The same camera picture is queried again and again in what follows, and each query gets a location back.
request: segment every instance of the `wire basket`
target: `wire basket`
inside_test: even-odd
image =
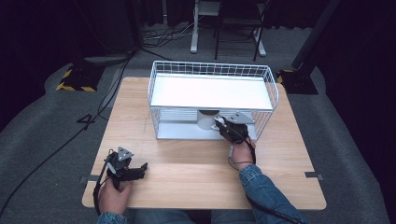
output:
[[[267,65],[156,61],[148,84],[148,104],[158,139],[222,139],[197,125],[198,112],[236,112],[253,120],[249,136],[258,140],[278,102]]]

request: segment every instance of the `black wire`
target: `black wire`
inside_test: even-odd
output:
[[[128,62],[131,60],[131,58],[129,58],[126,62],[124,62],[124,64],[121,66],[121,69],[120,69],[120,73],[119,73],[119,76],[117,77],[117,79],[116,79],[116,81],[113,83],[113,85],[111,85],[111,88],[110,88],[110,90],[107,92],[107,94],[106,94],[106,96],[102,99],[102,101],[101,101],[101,103],[99,104],[99,106],[98,106],[98,108],[97,108],[97,113],[98,113],[98,115],[99,115],[99,117],[101,117],[102,119],[106,119],[106,120],[108,120],[108,118],[105,118],[105,117],[103,117],[102,115],[101,115],[101,106],[102,106],[102,104],[103,104],[103,102],[105,101],[105,99],[107,98],[107,96],[111,93],[111,91],[112,91],[112,89],[114,88],[114,86],[117,84],[117,87],[116,87],[116,89],[113,91],[113,94],[112,94],[112,96],[110,97],[110,99],[108,100],[108,102],[107,102],[107,104],[105,105],[105,106],[103,106],[102,108],[103,108],[103,110],[105,110],[105,108],[108,106],[108,104],[110,103],[110,101],[113,99],[113,97],[115,96],[115,94],[116,94],[116,92],[117,92],[117,89],[120,87],[120,81],[122,80],[122,75],[123,75],[123,72],[124,72],[124,70],[125,70],[125,67],[126,67],[126,65],[128,64]]]
[[[114,59],[114,60],[106,60],[103,62],[89,62],[89,64],[91,64],[93,66],[107,67],[107,66],[111,66],[111,65],[115,65],[115,64],[119,64],[119,63],[125,63],[125,61],[127,61],[129,57],[130,57],[130,54],[127,54],[124,58]]]
[[[142,49],[142,50],[145,51],[146,53],[149,53],[149,54],[158,56],[158,57],[163,58],[163,59],[165,59],[165,60],[167,60],[167,61],[173,61],[173,59],[166,58],[166,57],[162,56],[161,54],[154,53],[154,52],[152,52],[152,51],[150,51],[150,50],[148,50],[148,49],[143,49],[143,48],[140,48],[140,49]]]
[[[128,64],[129,61],[131,61],[132,56],[122,65],[122,69],[121,69],[121,73],[123,74],[126,64]],[[81,128],[77,133],[75,133],[71,138],[69,138],[63,145],[61,145],[58,149],[56,149],[54,152],[52,152],[46,159],[44,159],[42,162],[40,162],[37,167],[31,171],[21,182],[20,184],[9,194],[6,202],[4,203],[1,211],[0,211],[0,219],[2,217],[2,215],[4,214],[6,207],[8,205],[8,203],[11,201],[12,197],[15,195],[15,193],[18,191],[18,189],[24,184],[24,182],[26,182],[27,179],[29,179],[29,177],[35,173],[35,171],[37,171],[41,166],[43,166],[44,163],[46,163],[49,159],[51,159],[53,156],[55,156],[58,152],[60,152],[64,147],[66,147],[71,141],[73,141],[77,136],[79,136],[84,130],[86,130],[88,128],[88,126],[90,124],[92,124],[97,117],[100,116],[100,114],[106,109],[106,107],[108,106],[108,104],[110,103],[111,99],[114,97],[115,93],[117,92],[117,90],[115,90],[113,92],[113,95],[111,96],[110,100],[106,103],[106,105],[93,117],[93,119],[89,120],[83,128]]]
[[[124,52],[124,51],[117,51],[117,50],[114,50],[114,49],[108,47],[107,45],[105,45],[105,44],[103,43],[103,41],[98,37],[98,35],[96,34],[96,32],[93,30],[93,28],[92,28],[92,26],[90,25],[90,23],[89,23],[87,17],[84,15],[84,12],[83,12],[82,9],[79,7],[79,5],[78,5],[78,3],[76,2],[76,0],[73,0],[73,2],[74,2],[74,4],[76,5],[76,8],[78,9],[79,14],[82,16],[82,18],[84,19],[84,21],[85,21],[85,23],[87,24],[88,28],[90,29],[91,33],[93,34],[93,36],[95,37],[95,39],[102,45],[102,47],[104,47],[105,49],[107,49],[107,50],[109,50],[109,51],[112,51],[112,52],[114,52],[114,53],[129,53],[128,51],[127,51],[127,52]]]
[[[98,179],[96,180],[96,185],[95,185],[95,188],[93,189],[93,194],[92,194],[93,195],[93,204],[95,206],[95,211],[98,216],[100,216],[100,214],[101,214],[100,209],[99,209],[99,190],[100,190],[102,184],[108,180],[108,178],[103,183],[100,183],[100,181],[102,179],[103,173],[105,172],[105,169],[106,169],[109,159],[110,159],[110,157],[107,155],[105,164],[102,167],[102,171],[100,172]]]
[[[260,204],[255,203],[255,202],[254,202],[253,200],[251,200],[247,195],[246,195],[246,197],[247,197],[247,201],[250,203],[250,205],[251,205],[252,207],[255,207],[255,208],[259,209],[259,210],[262,210],[263,212],[268,213],[268,214],[270,214],[270,215],[272,215],[272,216],[280,217],[280,218],[282,218],[282,219],[284,219],[284,220],[286,220],[286,221],[288,221],[288,222],[290,222],[290,223],[294,223],[294,224],[303,224],[301,221],[299,221],[299,220],[297,220],[297,219],[295,219],[295,218],[293,218],[293,217],[289,217],[289,216],[286,215],[286,214],[280,213],[280,212],[278,212],[278,211],[276,211],[276,210],[272,210],[272,209],[269,209],[269,208],[267,208],[267,207],[265,207],[265,206],[262,206],[262,205],[260,205]]]
[[[108,176],[102,183],[100,183],[100,186],[104,185],[105,182],[106,182],[109,178],[111,178],[111,177]]]
[[[227,130],[233,131],[234,133],[236,133],[248,146],[248,148],[250,149],[250,154],[251,157],[253,159],[253,164],[256,164],[256,148],[254,148],[253,145],[251,145],[251,139],[250,136],[248,136],[248,141],[245,139],[244,136],[242,136],[239,132],[237,132],[236,130],[232,129],[232,128],[228,128]]]
[[[162,46],[168,44],[169,42],[171,42],[172,40],[179,40],[186,36],[186,35],[182,35],[182,32],[184,32],[186,30],[190,30],[189,28],[191,28],[191,26],[187,26],[185,28],[180,28],[176,31],[176,29],[174,27],[173,31],[169,34],[167,34],[169,29],[166,29],[161,35],[147,37],[147,38],[156,38],[156,37],[159,37],[159,38],[157,40],[157,44],[145,43],[145,47],[147,47],[147,48],[162,47]]]

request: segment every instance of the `dark background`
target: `dark background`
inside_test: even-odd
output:
[[[77,2],[79,9],[74,1],[0,2],[0,130],[45,93],[44,82],[61,66],[81,57],[125,52],[137,45],[139,39],[131,28],[134,23],[131,11],[122,6],[124,2],[119,1],[119,5],[114,1]],[[147,3],[158,0],[142,2],[147,7]],[[283,6],[269,15],[267,26],[313,27],[327,2],[306,1],[308,4],[295,6],[285,0]],[[313,12],[304,13],[308,19],[293,17],[291,11],[298,10]],[[304,61],[315,64],[323,74],[327,95],[380,184],[391,221],[396,218],[395,11],[393,1],[341,1]],[[141,20],[149,21],[153,15],[158,20],[158,14],[152,13],[142,9]],[[172,22],[190,19],[191,14],[187,14]],[[67,24],[72,29],[65,37],[62,30],[69,27]],[[104,43],[97,41],[92,30]]]

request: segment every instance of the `denim sleeve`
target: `denim sleeve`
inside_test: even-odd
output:
[[[128,218],[112,212],[102,213],[96,224],[128,224]]]
[[[240,171],[239,178],[246,195],[252,201],[271,210],[293,217],[302,223],[306,223],[299,211],[274,185],[272,180],[262,173],[262,170],[258,166],[250,164],[245,167]],[[257,223],[289,223],[280,217],[272,216],[255,207],[253,207],[253,214]]]

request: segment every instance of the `wooden table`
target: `wooden table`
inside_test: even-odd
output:
[[[238,172],[227,162],[225,141],[157,140],[148,103],[147,77],[126,77],[120,86],[92,168],[99,175],[108,151],[132,151],[130,167],[148,162],[144,179],[134,182],[129,207],[182,209],[249,208]],[[298,209],[326,207],[303,138],[281,85],[279,104],[256,143],[257,164]],[[93,207],[95,183],[82,203]]]

